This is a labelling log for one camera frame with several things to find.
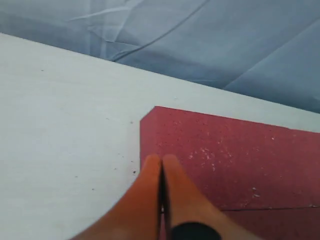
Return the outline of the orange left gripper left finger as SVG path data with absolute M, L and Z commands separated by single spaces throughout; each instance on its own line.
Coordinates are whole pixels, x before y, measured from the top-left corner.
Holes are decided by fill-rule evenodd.
M 160 232 L 161 159 L 148 155 L 120 200 L 74 240 L 157 240 Z

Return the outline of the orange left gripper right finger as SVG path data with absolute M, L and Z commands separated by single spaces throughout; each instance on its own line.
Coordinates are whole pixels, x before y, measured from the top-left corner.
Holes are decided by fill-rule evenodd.
M 175 155 L 162 158 L 170 240 L 259 240 L 215 207 L 187 176 Z

